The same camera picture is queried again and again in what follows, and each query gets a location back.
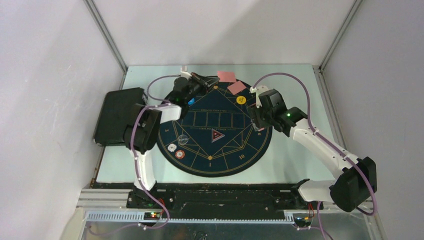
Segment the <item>single red playing card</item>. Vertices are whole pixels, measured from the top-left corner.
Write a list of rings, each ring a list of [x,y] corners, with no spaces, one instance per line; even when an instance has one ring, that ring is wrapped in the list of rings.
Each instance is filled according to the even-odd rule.
[[[217,71],[217,77],[219,78],[219,82],[222,82],[222,83],[235,83],[237,81],[237,78],[234,72]]]

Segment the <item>blue small blind button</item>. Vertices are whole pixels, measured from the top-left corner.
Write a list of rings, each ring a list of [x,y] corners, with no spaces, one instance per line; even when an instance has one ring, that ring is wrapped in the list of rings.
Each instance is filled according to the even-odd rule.
[[[191,100],[188,101],[188,105],[191,106],[195,103],[195,98],[192,98]]]

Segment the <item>yellow big blind button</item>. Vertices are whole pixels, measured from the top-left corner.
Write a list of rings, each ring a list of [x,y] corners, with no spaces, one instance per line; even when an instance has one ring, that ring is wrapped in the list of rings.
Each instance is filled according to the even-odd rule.
[[[245,104],[245,103],[247,102],[247,99],[246,99],[244,96],[238,96],[238,97],[236,98],[236,102],[237,102],[239,105],[243,105],[243,104]]]

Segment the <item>white poker chip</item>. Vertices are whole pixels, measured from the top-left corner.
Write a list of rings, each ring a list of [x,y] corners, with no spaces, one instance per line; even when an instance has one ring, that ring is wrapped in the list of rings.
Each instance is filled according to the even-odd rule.
[[[171,143],[167,146],[167,150],[171,153],[175,152],[177,149],[177,146],[174,143]]]

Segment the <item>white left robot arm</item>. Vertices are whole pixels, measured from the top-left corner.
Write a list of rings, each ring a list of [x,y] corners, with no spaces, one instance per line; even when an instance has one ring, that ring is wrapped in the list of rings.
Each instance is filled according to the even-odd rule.
[[[186,71],[174,77],[172,91],[159,100],[161,104],[135,103],[130,107],[128,123],[123,134],[125,147],[131,151],[134,158],[134,185],[143,190],[138,201],[145,208],[153,208],[158,202],[158,194],[151,190],[157,180],[150,150],[157,142],[161,124],[184,118],[190,107],[189,102],[196,96],[208,94],[220,80],[218,76],[202,76]]]

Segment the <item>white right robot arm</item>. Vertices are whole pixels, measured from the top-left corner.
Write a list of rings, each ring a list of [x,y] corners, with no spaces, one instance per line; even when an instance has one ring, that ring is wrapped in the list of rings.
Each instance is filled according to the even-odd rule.
[[[304,179],[291,189],[291,204],[304,209],[310,202],[330,202],[345,212],[358,209],[367,199],[376,201],[377,168],[370,157],[359,158],[314,127],[298,107],[287,108],[282,95],[266,86],[251,87],[255,103],[247,110],[257,131],[274,128],[298,142],[323,163],[333,180]]]

